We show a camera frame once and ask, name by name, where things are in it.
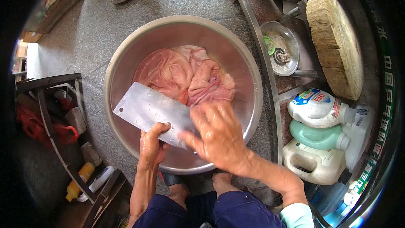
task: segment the yellow bottle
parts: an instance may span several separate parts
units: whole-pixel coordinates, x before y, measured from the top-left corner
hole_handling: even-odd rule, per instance
[[[80,178],[86,183],[89,179],[90,176],[94,173],[94,165],[90,162],[87,162],[84,164],[84,166],[80,169],[78,172]],[[72,181],[68,187],[68,194],[66,195],[66,200],[71,202],[73,199],[78,198],[78,194],[80,193],[80,189],[78,188],[78,185],[74,181]]]

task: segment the meat cleaver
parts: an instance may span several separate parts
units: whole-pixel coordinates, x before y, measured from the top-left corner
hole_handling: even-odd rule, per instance
[[[185,150],[190,149],[178,139],[180,131],[188,130],[200,136],[190,119],[189,107],[138,82],[131,85],[113,113],[146,132],[157,122],[170,122],[170,129],[160,134],[159,139]]]

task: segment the raw meat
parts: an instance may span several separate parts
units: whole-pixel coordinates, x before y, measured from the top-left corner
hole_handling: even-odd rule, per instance
[[[233,78],[209,59],[204,48],[191,45],[152,52],[136,69],[135,81],[190,107],[232,101],[235,92]]]

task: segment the tree stump cutting board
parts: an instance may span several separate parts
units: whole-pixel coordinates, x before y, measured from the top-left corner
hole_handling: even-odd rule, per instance
[[[363,87],[362,52],[338,0],[308,0],[306,17],[322,70],[333,93],[357,100]]]

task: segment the blue shorts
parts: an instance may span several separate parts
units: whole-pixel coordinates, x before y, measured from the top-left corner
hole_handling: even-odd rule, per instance
[[[164,195],[154,195],[136,228],[199,228],[204,222],[218,228],[283,227],[281,220],[249,192],[230,191],[216,199],[215,191],[186,200],[187,210]]]

